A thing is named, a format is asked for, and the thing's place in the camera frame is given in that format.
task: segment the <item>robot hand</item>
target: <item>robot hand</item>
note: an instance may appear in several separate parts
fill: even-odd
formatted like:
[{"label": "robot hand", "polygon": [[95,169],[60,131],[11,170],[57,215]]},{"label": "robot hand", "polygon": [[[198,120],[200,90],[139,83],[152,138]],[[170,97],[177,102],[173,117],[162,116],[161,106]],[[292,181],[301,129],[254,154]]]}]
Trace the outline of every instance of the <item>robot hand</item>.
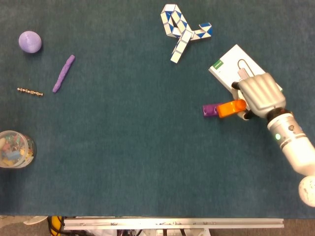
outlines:
[{"label": "robot hand", "polygon": [[275,108],[285,108],[285,97],[269,73],[234,82],[232,87],[242,92],[251,111],[261,118]]},{"label": "robot hand", "polygon": [[276,139],[293,169],[306,176],[315,176],[315,148],[285,109],[285,97],[275,80],[265,73],[232,84],[239,89],[251,112],[268,120],[268,129]]}]

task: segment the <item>purple toy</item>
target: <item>purple toy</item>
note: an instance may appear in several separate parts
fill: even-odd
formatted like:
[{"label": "purple toy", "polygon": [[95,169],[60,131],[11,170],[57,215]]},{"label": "purple toy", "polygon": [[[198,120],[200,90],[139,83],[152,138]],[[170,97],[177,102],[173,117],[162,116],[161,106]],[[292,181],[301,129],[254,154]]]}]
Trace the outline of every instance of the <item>purple toy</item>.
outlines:
[{"label": "purple toy", "polygon": [[58,79],[57,79],[57,82],[53,88],[53,92],[57,92],[58,89],[60,88],[61,86],[61,83],[63,82],[64,78],[65,78],[65,75],[67,74],[71,64],[74,62],[74,59],[75,59],[75,56],[74,55],[71,55],[68,60],[65,62],[65,65],[63,66],[63,69],[61,70],[59,76],[58,76]]},{"label": "purple toy", "polygon": [[203,105],[202,106],[203,116],[204,117],[218,116],[217,106],[221,104],[222,103]]},{"label": "purple toy", "polygon": [[19,37],[20,48],[26,53],[36,53],[41,48],[41,39],[33,31],[26,31]]}]

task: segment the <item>green light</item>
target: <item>green light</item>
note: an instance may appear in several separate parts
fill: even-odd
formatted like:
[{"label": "green light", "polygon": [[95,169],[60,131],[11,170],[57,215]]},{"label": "green light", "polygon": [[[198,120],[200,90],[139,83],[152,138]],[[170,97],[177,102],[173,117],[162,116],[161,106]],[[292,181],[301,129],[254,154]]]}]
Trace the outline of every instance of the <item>green light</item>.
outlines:
[{"label": "green light", "polygon": [[276,134],[276,140],[280,140],[281,139],[281,135],[280,134]]}]

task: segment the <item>green label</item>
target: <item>green label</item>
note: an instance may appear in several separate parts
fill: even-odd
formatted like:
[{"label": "green label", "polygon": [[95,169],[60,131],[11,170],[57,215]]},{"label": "green label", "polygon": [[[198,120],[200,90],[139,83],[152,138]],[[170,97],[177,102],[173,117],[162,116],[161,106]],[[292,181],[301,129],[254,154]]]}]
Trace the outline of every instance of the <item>green label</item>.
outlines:
[{"label": "green label", "polygon": [[219,59],[216,63],[214,63],[213,67],[217,70],[222,65],[223,65],[223,62]]}]

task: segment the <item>purple block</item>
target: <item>purple block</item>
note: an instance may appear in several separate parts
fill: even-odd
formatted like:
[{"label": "purple block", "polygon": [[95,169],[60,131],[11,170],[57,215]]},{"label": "purple block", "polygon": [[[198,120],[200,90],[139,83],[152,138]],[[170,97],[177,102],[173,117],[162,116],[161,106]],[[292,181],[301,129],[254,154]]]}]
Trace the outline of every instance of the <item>purple block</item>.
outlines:
[{"label": "purple block", "polygon": [[221,104],[222,103],[203,105],[202,106],[203,116],[204,117],[218,116],[217,106]]}]

